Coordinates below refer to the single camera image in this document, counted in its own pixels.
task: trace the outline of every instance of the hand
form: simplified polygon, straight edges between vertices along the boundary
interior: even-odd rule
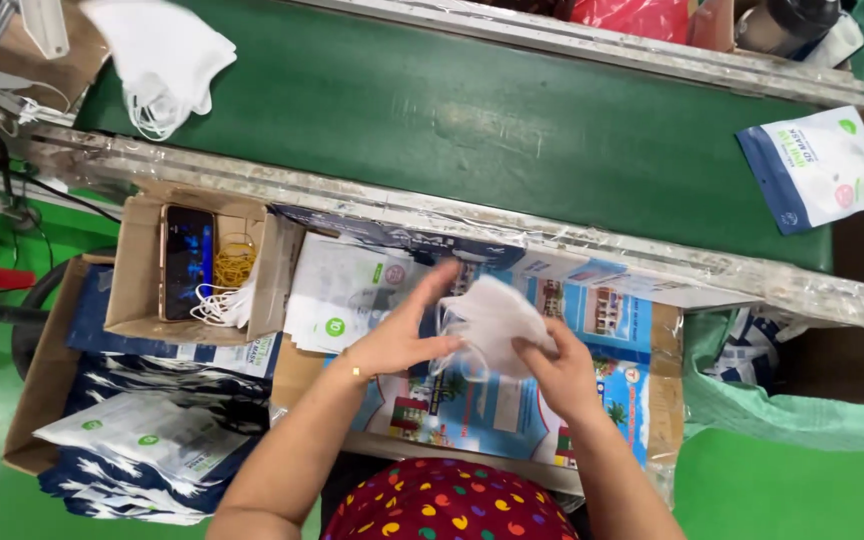
[[[558,319],[546,317],[545,327],[558,347],[557,359],[549,358],[534,343],[520,337],[512,339],[511,346],[535,375],[549,408],[570,424],[585,414],[602,411],[589,347]]]
[[[359,368],[363,381],[444,357],[463,347],[462,338],[456,335],[419,339],[419,323],[426,306],[442,298],[460,268],[455,259],[438,264],[384,321],[342,353],[349,364]]]

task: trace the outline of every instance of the colorful dot pattern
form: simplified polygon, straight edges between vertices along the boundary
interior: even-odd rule
[[[360,483],[345,497],[321,537],[578,538],[543,488],[510,472],[438,458],[407,459]]]

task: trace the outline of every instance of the green conveyor belt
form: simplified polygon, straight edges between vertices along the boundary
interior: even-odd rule
[[[832,270],[734,133],[809,105],[274,0],[180,0],[237,46],[170,145]],[[137,135],[107,66],[77,128]]]

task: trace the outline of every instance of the phone screen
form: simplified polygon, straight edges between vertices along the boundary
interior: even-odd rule
[[[163,273],[166,320],[193,318],[189,311],[200,302],[196,287],[212,284],[214,227],[215,216],[207,211],[182,206],[166,208]],[[210,291],[202,291],[202,296],[209,294]]]

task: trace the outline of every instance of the green circle label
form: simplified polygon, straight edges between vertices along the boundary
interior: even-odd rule
[[[346,322],[338,317],[332,317],[325,323],[325,333],[332,338],[342,336],[346,331]]]

